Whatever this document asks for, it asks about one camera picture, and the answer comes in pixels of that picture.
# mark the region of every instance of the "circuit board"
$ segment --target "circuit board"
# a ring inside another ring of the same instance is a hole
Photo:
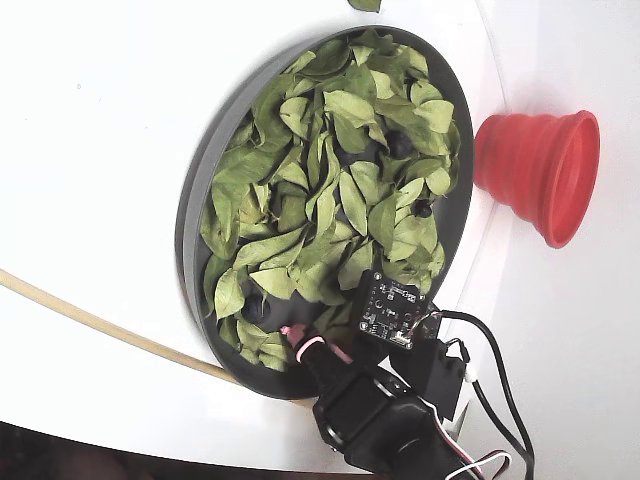
[[[417,287],[368,271],[360,281],[354,307],[358,330],[410,350],[411,328],[428,312],[429,302]],[[426,332],[427,338],[437,335],[438,328]]]

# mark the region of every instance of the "red silicone cup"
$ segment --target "red silicone cup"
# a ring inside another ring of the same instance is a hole
[[[476,135],[476,185],[560,248],[575,235],[598,173],[600,130],[590,112],[493,115]]]

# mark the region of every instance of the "round gray tray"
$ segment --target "round gray tray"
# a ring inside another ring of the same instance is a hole
[[[225,102],[212,120],[193,157],[182,190],[178,207],[175,250],[178,275],[189,309],[206,336],[211,349],[224,368],[246,387],[277,398],[309,398],[317,395],[317,387],[308,372],[300,366],[291,366],[286,372],[277,372],[260,365],[252,365],[242,358],[218,335],[214,315],[204,317],[206,302],[202,279],[211,252],[200,238],[200,218],[213,175],[227,143],[242,118],[251,108],[260,91],[271,79],[282,72],[307,50],[314,50],[324,42],[342,36],[358,36],[368,28],[375,28],[380,35],[391,34],[398,43],[408,45],[422,53],[429,65],[431,82],[443,97],[454,104],[454,119],[460,131],[462,146],[459,153],[460,172],[458,185],[447,197],[434,204],[438,237],[445,250],[447,265],[433,281],[430,296],[434,296],[442,284],[449,265],[458,249],[471,201],[473,186],[474,144],[469,107],[455,73],[426,41],[416,35],[393,27],[363,26],[338,32],[321,39],[302,42],[260,66],[240,85]],[[309,304],[294,294],[289,301],[269,299],[271,314],[267,320],[272,327],[278,323],[309,324],[318,312],[318,305]],[[359,338],[359,350],[370,352],[372,362],[385,355],[385,349],[367,338]]]

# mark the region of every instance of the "white table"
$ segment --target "white table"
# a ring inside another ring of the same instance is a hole
[[[380,15],[346,0],[5,2],[0,268],[216,363],[182,299],[173,255],[194,149],[264,58],[303,36],[367,23],[405,28],[438,48],[476,128],[504,109],[473,0],[386,0]],[[485,227],[500,212],[474,192],[439,305],[490,315],[494,300],[472,287],[499,282],[495,256],[484,260],[482,281],[478,269]],[[508,228],[502,216],[489,235]],[[0,383],[0,420],[52,435],[220,465],[349,468],[321,442],[308,410],[150,355],[3,288]]]

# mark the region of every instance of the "white wire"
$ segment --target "white wire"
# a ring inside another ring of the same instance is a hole
[[[475,463],[471,463],[469,465],[465,465],[464,467],[459,468],[458,470],[456,470],[455,472],[451,472],[449,475],[447,475],[445,477],[444,480],[451,480],[453,477],[460,475],[463,472],[466,472],[467,470],[471,470],[472,468],[475,467],[480,467],[481,465],[484,465],[486,463],[492,462],[493,460],[500,458],[500,457],[504,457],[504,458],[508,458],[509,459],[509,463],[511,463],[511,455],[509,455],[507,452],[496,452],[495,454],[491,455],[488,458],[485,458],[484,460],[480,460],[477,461]]]
[[[422,397],[418,397],[420,400],[422,400],[422,402],[429,408],[431,408],[431,410],[433,410],[433,419],[434,419],[434,423],[438,426],[438,429],[440,430],[440,433],[442,434],[443,437],[445,437],[445,440],[447,440],[447,442],[449,442],[454,448],[456,448],[457,450],[459,450],[459,453],[462,454],[462,456],[465,457],[465,460],[467,462],[473,462],[473,458],[471,458],[471,455],[469,455],[467,452],[464,451],[464,449],[458,445],[456,443],[456,441],[451,438],[451,436],[447,433],[447,431],[444,429],[444,427],[442,426],[442,424],[440,423],[440,420],[438,420],[438,409],[435,407],[435,405],[427,402],[424,398]]]

